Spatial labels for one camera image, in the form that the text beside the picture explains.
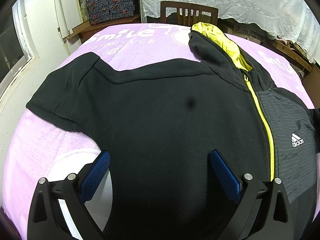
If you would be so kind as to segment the pink printed bed sheet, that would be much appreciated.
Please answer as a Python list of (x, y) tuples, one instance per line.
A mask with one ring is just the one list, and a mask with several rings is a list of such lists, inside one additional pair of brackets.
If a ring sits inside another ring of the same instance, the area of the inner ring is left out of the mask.
[[(172, 24), (121, 24), (103, 29), (69, 58), (92, 51), (116, 70), (137, 68), (175, 58), (193, 60), (188, 47), (190, 29)], [(254, 42), (231, 35), (271, 75), (278, 87), (313, 108), (297, 73), (282, 56)], [(98, 155), (97, 145), (81, 133), (66, 132), (25, 111), (12, 137), (4, 166), (3, 207), (22, 239), (27, 237), (31, 200), (38, 180), (60, 180), (78, 172)]]

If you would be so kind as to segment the white lace cover cloth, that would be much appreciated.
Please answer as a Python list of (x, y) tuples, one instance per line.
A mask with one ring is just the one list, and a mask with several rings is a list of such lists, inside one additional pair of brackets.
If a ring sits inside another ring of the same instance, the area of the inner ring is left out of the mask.
[(158, 18), (162, 1), (217, 8), (219, 18), (254, 23), (271, 38), (297, 43), (310, 62), (319, 60), (319, 22), (304, 0), (141, 0), (144, 14)]

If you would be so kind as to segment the dark wooden chair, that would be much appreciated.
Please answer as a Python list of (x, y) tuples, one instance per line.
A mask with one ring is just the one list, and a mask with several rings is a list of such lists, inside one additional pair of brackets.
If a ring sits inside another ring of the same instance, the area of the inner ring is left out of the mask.
[(217, 25), (219, 10), (214, 7), (199, 5), (194, 3), (174, 2), (174, 1), (161, 1), (161, 16), (160, 22), (167, 22), (167, 9), (176, 9), (176, 20), (178, 25), (191, 27), (193, 24), (203, 21), (203, 13), (209, 13), (209, 23)]

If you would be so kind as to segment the window with white frame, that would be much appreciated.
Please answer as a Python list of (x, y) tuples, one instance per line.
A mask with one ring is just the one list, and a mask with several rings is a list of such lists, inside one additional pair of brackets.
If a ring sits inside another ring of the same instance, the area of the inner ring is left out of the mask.
[(1, 95), (29, 62), (38, 59), (25, 6), (16, 2), (1, 22)]

